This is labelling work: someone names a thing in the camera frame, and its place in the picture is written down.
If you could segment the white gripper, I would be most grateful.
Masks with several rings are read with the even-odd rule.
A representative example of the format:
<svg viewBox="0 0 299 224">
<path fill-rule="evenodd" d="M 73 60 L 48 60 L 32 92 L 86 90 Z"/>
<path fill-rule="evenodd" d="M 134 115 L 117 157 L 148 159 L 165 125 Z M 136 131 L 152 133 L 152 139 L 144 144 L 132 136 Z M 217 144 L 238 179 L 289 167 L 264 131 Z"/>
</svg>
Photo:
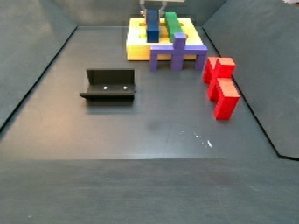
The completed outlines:
<svg viewBox="0 0 299 224">
<path fill-rule="evenodd" d="M 185 0 L 138 0 L 138 6 L 140 6 L 140 15 L 145 18 L 145 1 L 146 2 L 161 2 L 161 7 L 158 9 L 158 15 L 161 16 L 164 14 L 164 9 L 166 6 L 166 2 L 174 2 L 174 3 L 182 3 Z"/>
</svg>

